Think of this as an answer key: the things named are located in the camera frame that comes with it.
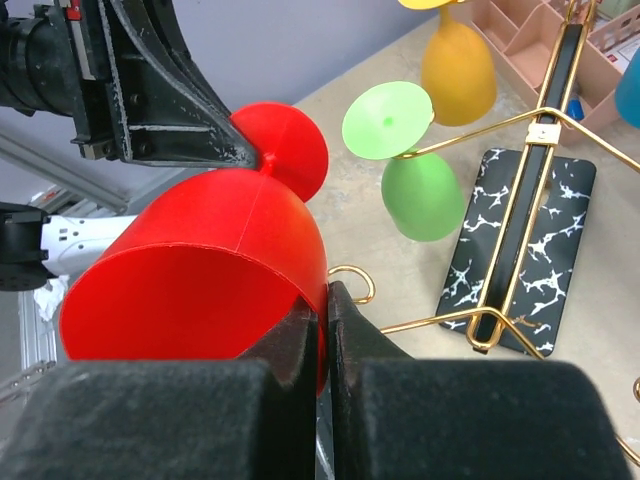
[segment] white vein pattern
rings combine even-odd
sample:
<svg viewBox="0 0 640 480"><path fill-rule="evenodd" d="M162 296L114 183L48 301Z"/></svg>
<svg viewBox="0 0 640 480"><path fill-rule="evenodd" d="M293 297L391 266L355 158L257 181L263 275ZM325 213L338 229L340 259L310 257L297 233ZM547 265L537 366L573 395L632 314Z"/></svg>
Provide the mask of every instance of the white vein pattern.
<svg viewBox="0 0 640 480"><path fill-rule="evenodd" d="M533 334L534 335L540 335L545 330L548 330L550 332L551 331L551 325L549 325L548 323L544 323L544 324L540 325L538 328L536 328L533 331Z"/></svg>
<svg viewBox="0 0 640 480"><path fill-rule="evenodd" d="M465 232L473 233L483 225L487 225L492 228L499 228L500 225L502 225L502 222L490 222L486 218L484 218L482 214L479 213L475 225L471 225L469 223L469 220L465 220L462 228L465 230Z"/></svg>
<svg viewBox="0 0 640 480"><path fill-rule="evenodd" d="M469 274L469 271L471 271L472 264L473 264L473 259L470 258L469 265L467 265L467 268L465 268L464 270L458 270L453 265L451 265L449 276L455 277L455 280L449 287L446 287L442 291L443 297L445 298L455 297L458 294L458 286L460 285L467 288L471 288L471 286L469 285L469 280L467 280L467 275Z"/></svg>
<svg viewBox="0 0 640 480"><path fill-rule="evenodd" d="M553 295L553 298L548 302L535 302L533 304L533 310L528 315L528 317L534 317L535 315L543 311L545 308L548 308L551 305L558 303L560 301L560 298L562 297L566 298L567 292L565 292L562 289L558 280L560 280L560 278L564 274L570 273L571 271L572 270L567 270L566 272L557 273L554 269L551 269L551 274L549 275L549 277L541 278L539 280L534 280L532 282L527 282L524 279L524 276L527 274L526 271L520 273L520 282L522 282L522 285L524 286L527 293L530 293L531 290L535 289L535 290L538 290L540 293L542 293L544 296L546 296L547 293L551 293Z"/></svg>
<svg viewBox="0 0 640 480"><path fill-rule="evenodd" d="M558 235L566 235L569 238L572 234L576 233L578 230L582 230L584 228L584 219L587 216L587 212L584 211L580 215L573 216L573 224L565 227L557 232L547 233L544 237L542 237L537 242L533 242L529 244L529 255L536 262L540 261L540 258L544 258L547 263L551 263L551 258L547 254L547 246Z"/></svg>
<svg viewBox="0 0 640 480"><path fill-rule="evenodd" d="M451 330L455 330L456 328L464 327L467 322L442 322L446 326L448 326Z"/></svg>
<svg viewBox="0 0 640 480"><path fill-rule="evenodd" d="M584 193L574 192L566 186L564 183L560 182L560 190L562 190L562 195L560 198L591 198L591 195L585 195Z"/></svg>
<svg viewBox="0 0 640 480"><path fill-rule="evenodd" d="M492 148L489 150L491 152L491 156L483 157L482 162L480 163L480 173L478 174L478 178L484 177L484 174L487 172L487 167L491 162L495 162L496 160L500 160L500 155L507 150L505 148Z"/></svg>
<svg viewBox="0 0 640 480"><path fill-rule="evenodd" d="M553 343L545 342L541 347L536 347L539 352L553 352Z"/></svg>

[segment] gold wire rack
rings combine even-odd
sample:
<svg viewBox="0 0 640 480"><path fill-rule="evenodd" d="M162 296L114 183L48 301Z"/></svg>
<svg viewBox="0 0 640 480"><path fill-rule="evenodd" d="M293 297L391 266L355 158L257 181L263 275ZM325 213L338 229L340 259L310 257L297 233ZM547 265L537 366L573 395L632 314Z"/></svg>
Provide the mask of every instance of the gold wire rack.
<svg viewBox="0 0 640 480"><path fill-rule="evenodd" d="M495 347L500 340L500 337L504 330L509 330L514 337L522 344L522 346L526 349L526 351L534 358L538 360L544 360L545 357L538 352L535 346L529 341L529 339L518 329L516 326L516 321L509 318L509 309L513 301L513 297L515 294L516 286L518 284L519 273L522 269L522 265L524 263L524 259L527 253L527 245L531 238L531 234L533 232L533 227L536 223L536 219L538 216L538 211L541 205L541 201L543 198L543 193L545 190L545 184L547 179L549 178L549 174L551 171L551 166L553 162L553 157L555 153L555 149L557 148L560 140L560 134L562 132L563 126L569 126L576 131L580 132L583 136L587 137L592 142L599 145L602 149L606 150L608 153L616 157L622 163L631 167L635 172L640 173L640 163L633 160L628 155L624 154L613 145L609 144L598 135L593 133L591 130L585 128L580 123L576 122L574 119L569 117L564 111L567 109L567 105L570 100L571 90L573 84L576 79L576 74L578 70L579 59L582 54L582 50L587 41L587 35L589 34L590 28L593 26L595 21L595 13L596 13L596 0L588 0L588 9L585 10L583 5L580 4L579 0L570 0L569 6L567 10L567 14L564 18L564 21L560 27L558 32L558 37L555 42L555 45L552 50L551 59L547 66L547 71L544 76L544 80L542 83L542 88L540 91L540 96L538 99L538 103L534 110L529 112L525 112L519 115L516 115L512 118L508 118L506 120L502 120L498 123L490 125L488 127L484 127L470 133L461 135L459 137L452 138L451 140L446 140L444 142L436 143L434 145L420 148L419 150L412 151L410 153L404 153L402 155L398 155L395 157L396 159L411 159L416 158L421 155L425 155L427 153L435 152L437 150L443 149L445 147L449 147L452 145L456 145L458 143L465 142L467 140L471 140L476 137L480 137L498 130L501 130L505 127L509 127L516 123L523 122L525 120L533 121L529 125L529 131L525 140L525 146L522 152L522 156L520 159L518 171L514 178L513 189L511 195L509 197L509 201L507 203L507 209L502 219L502 225L500 227L500 231L498 234L498 239L496 241L496 245L491 257L491 261L489 264L489 268L485 274L485 281L483 284L483 288L480 292L478 305L475 308L470 308L466 310L461 310L458 312L448 313L446 315L440 315L430 318L423 318L420 320L414 320L411 322L406 322L398 325L393 325L390 327L382 328L380 331L389 335L392 333L403 332L405 330L411 330L414 328L426 327L429 325L436 325L443 322L449 322L453 320L460 319L468 319L471 321L467 327L466 337L467 341L471 344L471 346L478 351L488 352L490 349ZM564 38L564 34L568 28L568 26L572 23L581 23L583 25L580 38L578 41L576 53L574 55L574 60L571 65L571 69L569 71L569 77L567 81L567 87L565 89L564 95L562 97L561 106L559 109L545 107L545 99L547 93L549 91L549 86L551 83L552 75L556 68L560 50L562 47L562 39ZM552 116L555 119L555 122L552 124L544 124L540 122L541 116ZM543 162L542 174L538 179L538 183L536 185L534 199L533 199L533 208L530 212L530 216L526 222L524 237L520 244L520 248L518 250L516 256L516 263L513 270L513 274L510 278L509 285L502 302L502 306L500 309L488 306L486 304L487 295L489 290L489 284L492 277L496 271L496 264L498 261L498 256L502 245L506 238L506 231L509 226L509 221L511 219L512 213L514 211L516 198L518 197L518 192L520 191L522 179L524 177L524 172L527 167L527 158L529 152L534 145L542 145L547 147L547 155ZM340 267L335 267L330 271L330 274L337 273L339 271L348 271L352 273L356 273L360 277L362 277L367 286L369 288L369 293L366 297L355 299L354 302L357 304L365 304L373 299L375 296L375 284L371 276L362 270L359 267L355 267L352 265L341 265ZM480 341L476 338L476 331L478 328L478 324L483 315L489 315L497 320L496 328L493 330L493 334L488 341ZM635 381L633 385L633 394L640 402L640 377ZM636 466L640 467L640 454L635 452L619 435L616 435L616 439L620 444L620 447L624 451L625 455L633 462Z"/></svg>

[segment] black foam pad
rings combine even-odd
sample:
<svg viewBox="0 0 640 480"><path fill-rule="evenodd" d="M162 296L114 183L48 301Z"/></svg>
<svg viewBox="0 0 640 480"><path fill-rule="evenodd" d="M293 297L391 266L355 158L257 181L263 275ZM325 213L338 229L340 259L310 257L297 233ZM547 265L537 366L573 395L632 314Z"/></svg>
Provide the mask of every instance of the black foam pad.
<svg viewBox="0 0 640 480"><path fill-rule="evenodd" d="M240 360L57 367L0 479L311 480L317 358L317 318L298 301Z"/></svg>
<svg viewBox="0 0 640 480"><path fill-rule="evenodd" d="M365 362L359 478L630 479L602 402L563 363Z"/></svg>

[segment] beige table surface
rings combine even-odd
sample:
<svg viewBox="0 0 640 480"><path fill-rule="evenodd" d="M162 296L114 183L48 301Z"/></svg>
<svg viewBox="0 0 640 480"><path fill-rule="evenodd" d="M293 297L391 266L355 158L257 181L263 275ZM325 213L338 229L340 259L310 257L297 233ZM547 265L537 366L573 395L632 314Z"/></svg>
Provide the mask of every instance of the beige table surface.
<svg viewBox="0 0 640 480"><path fill-rule="evenodd" d="M437 20L431 20L299 104L321 128L331 155L326 184L309 202L326 242L329 264L356 264L374 277L378 294L361 311L378 327L434 314L458 232L436 243L416 243L400 235L380 194L386 162L352 155L342 142L342 118L358 95L374 85L392 80L417 82L424 47L436 26ZM499 87L498 101L485 118L462 128L433 126L421 145L526 110L504 81L500 80ZM482 154L491 147L521 149L525 130L523 124L441 152L467 197ZM639 131L618 121L601 134L640 159ZM572 362L589 375L620 435L640 449L640 404L632 395L633 382L640 376L640 253L636 248L640 243L640 176L594 145L561 148L559 155L593 161L598 175L551 359ZM343 274L340 279L354 296L364 293L357 277ZM523 358L501 347L486 357L474 353L463 335L437 326L392 338L419 358ZM634 473L640 478L640 469Z"/></svg>

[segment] organizer compartment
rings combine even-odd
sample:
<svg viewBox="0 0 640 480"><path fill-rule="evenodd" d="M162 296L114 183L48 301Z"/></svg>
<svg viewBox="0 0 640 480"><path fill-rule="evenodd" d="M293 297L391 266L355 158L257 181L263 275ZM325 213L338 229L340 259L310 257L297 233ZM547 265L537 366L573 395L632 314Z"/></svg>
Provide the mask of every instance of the organizer compartment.
<svg viewBox="0 0 640 480"><path fill-rule="evenodd" d="M561 24L562 19L554 10L540 5L504 51L504 55L531 88L542 84Z"/></svg>
<svg viewBox="0 0 640 480"><path fill-rule="evenodd" d="M588 0L579 3L586 7ZM568 4L568 0L474 0L457 6L456 16L485 38L497 71L529 108L535 108ZM638 32L640 6L599 22L589 34L576 81L585 113L581 123L594 132L619 118L614 93L622 72L607 59L607 51ZM581 138L565 128L561 143L570 145Z"/></svg>
<svg viewBox="0 0 640 480"><path fill-rule="evenodd" d="M482 30L487 39L502 51L511 42L518 27L494 3L477 8L473 12L473 23Z"/></svg>

